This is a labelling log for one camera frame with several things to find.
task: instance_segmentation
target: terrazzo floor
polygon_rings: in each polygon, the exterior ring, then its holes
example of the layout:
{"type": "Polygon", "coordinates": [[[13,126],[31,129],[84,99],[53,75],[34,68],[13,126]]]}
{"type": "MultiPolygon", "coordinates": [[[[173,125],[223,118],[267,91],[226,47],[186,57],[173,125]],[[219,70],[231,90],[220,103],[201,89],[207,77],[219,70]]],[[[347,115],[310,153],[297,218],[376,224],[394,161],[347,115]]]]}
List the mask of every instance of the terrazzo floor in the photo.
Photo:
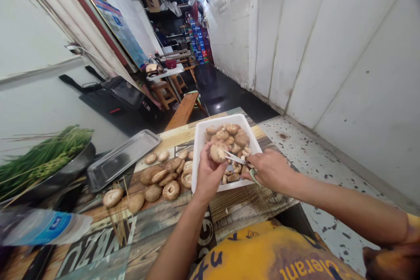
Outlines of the terrazzo floor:
{"type": "MultiPolygon", "coordinates": [[[[258,126],[301,173],[330,184],[356,189],[395,206],[390,199],[285,118],[277,116],[259,123],[258,126]]],[[[331,252],[360,275],[365,276],[362,248],[369,246],[372,249],[379,249],[379,247],[327,212],[306,203],[302,203],[302,208],[312,229],[319,233],[331,252]]]]}

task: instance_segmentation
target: metal bowl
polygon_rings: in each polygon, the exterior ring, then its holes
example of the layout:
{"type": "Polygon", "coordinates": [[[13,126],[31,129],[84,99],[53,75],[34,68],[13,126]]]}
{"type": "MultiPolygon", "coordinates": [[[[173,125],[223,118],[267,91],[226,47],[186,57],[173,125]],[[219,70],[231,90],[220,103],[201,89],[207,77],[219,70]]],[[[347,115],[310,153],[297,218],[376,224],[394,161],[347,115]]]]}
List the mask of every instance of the metal bowl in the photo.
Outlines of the metal bowl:
{"type": "MultiPolygon", "coordinates": [[[[83,151],[81,151],[66,166],[64,166],[54,175],[51,175],[44,181],[26,191],[22,196],[16,199],[13,204],[22,204],[34,200],[45,199],[67,187],[92,163],[95,158],[95,154],[95,146],[92,142],[89,142],[83,151]]],[[[9,203],[13,198],[14,196],[5,201],[2,201],[0,205],[9,203]]]]}

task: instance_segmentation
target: poster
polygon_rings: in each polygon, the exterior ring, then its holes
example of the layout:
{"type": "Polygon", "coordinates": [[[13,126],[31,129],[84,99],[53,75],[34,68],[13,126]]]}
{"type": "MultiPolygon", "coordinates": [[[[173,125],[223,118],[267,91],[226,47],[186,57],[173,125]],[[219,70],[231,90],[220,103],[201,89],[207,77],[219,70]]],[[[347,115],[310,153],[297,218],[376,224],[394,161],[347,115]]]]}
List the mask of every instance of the poster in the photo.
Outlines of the poster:
{"type": "Polygon", "coordinates": [[[114,8],[109,3],[103,0],[91,0],[95,5],[99,14],[102,16],[109,29],[118,39],[121,46],[125,49],[127,54],[131,57],[135,65],[140,69],[140,66],[147,61],[147,57],[141,49],[139,43],[134,38],[133,33],[126,24],[120,10],[114,8]]]}

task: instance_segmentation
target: white table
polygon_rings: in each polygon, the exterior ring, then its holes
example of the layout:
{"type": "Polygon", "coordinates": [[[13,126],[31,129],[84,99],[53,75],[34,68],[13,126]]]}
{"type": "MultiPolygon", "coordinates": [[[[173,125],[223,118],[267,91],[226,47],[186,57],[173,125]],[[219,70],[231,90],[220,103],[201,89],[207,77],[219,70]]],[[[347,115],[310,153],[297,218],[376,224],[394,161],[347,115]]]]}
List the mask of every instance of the white table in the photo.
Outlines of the white table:
{"type": "Polygon", "coordinates": [[[175,93],[179,103],[181,103],[181,101],[182,101],[181,95],[179,95],[178,90],[176,89],[176,86],[175,86],[174,82],[172,81],[171,75],[184,72],[184,67],[183,67],[182,63],[177,63],[176,67],[174,69],[165,69],[165,70],[166,70],[166,73],[162,73],[162,74],[159,74],[159,75],[154,76],[154,77],[147,77],[147,80],[152,81],[152,82],[155,81],[157,83],[157,82],[160,81],[159,79],[161,79],[163,77],[167,77],[168,82],[169,82],[172,90],[174,90],[174,93],[175,93]]]}

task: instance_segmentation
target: water bottle label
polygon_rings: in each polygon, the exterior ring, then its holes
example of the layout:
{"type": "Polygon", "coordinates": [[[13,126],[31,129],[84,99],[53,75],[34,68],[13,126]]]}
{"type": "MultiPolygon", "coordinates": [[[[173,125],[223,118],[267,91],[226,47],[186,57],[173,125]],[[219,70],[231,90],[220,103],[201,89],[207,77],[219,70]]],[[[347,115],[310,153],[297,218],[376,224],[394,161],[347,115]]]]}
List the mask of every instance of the water bottle label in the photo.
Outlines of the water bottle label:
{"type": "Polygon", "coordinates": [[[71,214],[65,212],[56,212],[47,228],[44,229],[38,235],[31,235],[29,233],[25,238],[29,238],[25,244],[27,245],[39,245],[47,244],[53,239],[57,238],[69,225],[71,220],[71,214]]]}

